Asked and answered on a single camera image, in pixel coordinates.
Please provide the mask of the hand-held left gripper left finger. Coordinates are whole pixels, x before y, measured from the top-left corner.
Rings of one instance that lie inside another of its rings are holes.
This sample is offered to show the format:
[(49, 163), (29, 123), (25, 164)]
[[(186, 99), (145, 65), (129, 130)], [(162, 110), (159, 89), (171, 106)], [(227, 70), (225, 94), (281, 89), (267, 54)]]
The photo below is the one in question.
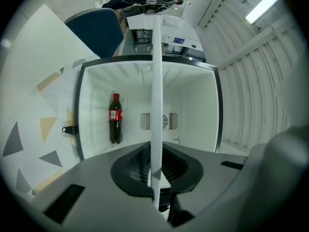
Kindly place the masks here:
[(112, 173), (122, 156), (139, 143), (85, 159), (42, 190), (31, 202), (16, 196), (27, 216), (46, 232), (166, 232), (171, 225), (151, 197), (131, 196), (120, 189)]

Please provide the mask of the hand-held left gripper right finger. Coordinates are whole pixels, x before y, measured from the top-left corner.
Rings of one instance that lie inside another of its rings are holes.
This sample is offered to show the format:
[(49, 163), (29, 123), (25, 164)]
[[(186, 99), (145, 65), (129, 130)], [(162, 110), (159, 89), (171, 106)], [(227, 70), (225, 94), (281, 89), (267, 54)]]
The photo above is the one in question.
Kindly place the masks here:
[(168, 222), (177, 227), (215, 202), (243, 168), (247, 156), (163, 143), (162, 172), (170, 184)]

